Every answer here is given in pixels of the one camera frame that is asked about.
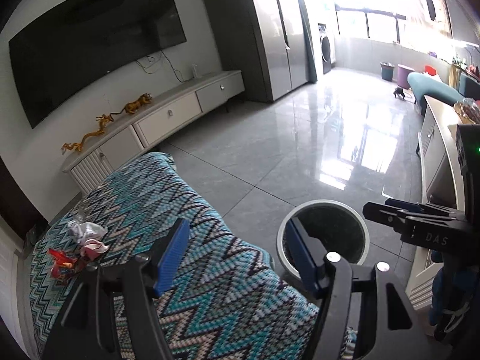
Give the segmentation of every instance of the refrigerator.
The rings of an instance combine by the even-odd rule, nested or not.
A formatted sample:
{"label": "refrigerator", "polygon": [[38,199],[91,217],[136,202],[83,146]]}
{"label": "refrigerator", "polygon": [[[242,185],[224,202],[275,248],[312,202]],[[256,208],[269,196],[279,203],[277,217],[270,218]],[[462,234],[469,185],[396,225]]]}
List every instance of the refrigerator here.
{"label": "refrigerator", "polygon": [[242,71],[247,100],[273,102],[308,81],[299,0],[203,1],[222,67]]}

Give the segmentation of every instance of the cabinet top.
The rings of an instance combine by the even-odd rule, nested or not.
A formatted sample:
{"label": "cabinet top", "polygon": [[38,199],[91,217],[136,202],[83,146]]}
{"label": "cabinet top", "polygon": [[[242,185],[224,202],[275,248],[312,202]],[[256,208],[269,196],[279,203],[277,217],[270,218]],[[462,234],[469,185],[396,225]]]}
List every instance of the cabinet top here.
{"label": "cabinet top", "polygon": [[453,185],[455,190],[455,202],[457,210],[465,211],[465,191],[463,186],[463,176],[458,163],[457,144],[457,125],[462,121],[454,111],[453,107],[445,104],[430,96],[425,96],[428,107],[435,119],[435,125],[442,137],[443,145],[447,153],[448,164],[452,172]]}
{"label": "cabinet top", "polygon": [[106,126],[105,134],[98,137],[88,138],[81,152],[74,151],[65,159],[61,167],[62,171],[70,171],[90,153],[92,153],[94,150],[98,149],[102,144],[104,144],[107,140],[109,140],[114,135],[118,134],[120,131],[124,130],[128,126],[133,125],[134,123],[148,116],[153,111],[164,107],[165,105],[168,105],[176,101],[178,98],[188,95],[189,93],[195,92],[201,88],[213,84],[216,81],[239,73],[241,73],[240,70],[223,71],[219,73],[209,73],[201,78],[188,80],[180,84],[179,86],[174,87],[160,94],[157,97],[154,97],[151,104],[147,104],[146,106],[140,108],[135,114],[130,115],[122,113],[121,115],[116,116],[115,122],[110,123]]}

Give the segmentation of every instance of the window frame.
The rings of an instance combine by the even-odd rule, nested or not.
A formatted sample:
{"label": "window frame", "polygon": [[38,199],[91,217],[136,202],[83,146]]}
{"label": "window frame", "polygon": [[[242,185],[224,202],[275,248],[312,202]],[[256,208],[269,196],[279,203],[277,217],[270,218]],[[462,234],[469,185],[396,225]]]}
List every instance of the window frame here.
{"label": "window frame", "polygon": [[338,11],[348,11],[348,12],[363,12],[365,14],[365,23],[367,25],[367,38],[370,39],[370,28],[368,26],[368,16],[367,13],[373,13],[376,15],[383,15],[383,16],[388,16],[388,17],[393,17],[395,18],[395,27],[397,30],[397,42],[400,43],[400,28],[398,26],[398,20],[407,20],[407,17],[405,15],[399,15],[399,14],[394,14],[393,12],[387,12],[387,11],[380,11],[377,9],[369,9],[369,8],[346,8],[346,7],[341,7],[337,3],[335,3],[335,15],[337,16],[337,28],[338,28],[338,33],[341,35],[340,32],[340,23],[338,22]]}

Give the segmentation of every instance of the flat screen tv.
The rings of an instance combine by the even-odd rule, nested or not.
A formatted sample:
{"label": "flat screen tv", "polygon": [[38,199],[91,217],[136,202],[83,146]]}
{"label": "flat screen tv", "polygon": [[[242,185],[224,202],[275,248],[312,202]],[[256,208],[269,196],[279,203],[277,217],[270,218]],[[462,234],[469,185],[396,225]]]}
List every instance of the flat screen tv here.
{"label": "flat screen tv", "polygon": [[67,0],[9,42],[15,85],[35,127],[107,73],[186,42],[174,0]]}

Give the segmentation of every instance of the purple stool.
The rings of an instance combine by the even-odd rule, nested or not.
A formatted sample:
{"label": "purple stool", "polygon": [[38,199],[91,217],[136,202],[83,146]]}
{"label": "purple stool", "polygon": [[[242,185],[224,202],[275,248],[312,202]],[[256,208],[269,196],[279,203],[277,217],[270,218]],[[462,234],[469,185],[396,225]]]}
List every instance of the purple stool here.
{"label": "purple stool", "polygon": [[410,89],[410,85],[407,81],[407,78],[409,74],[414,71],[415,71],[414,69],[412,69],[411,67],[405,66],[404,64],[398,65],[397,84],[400,88]]}

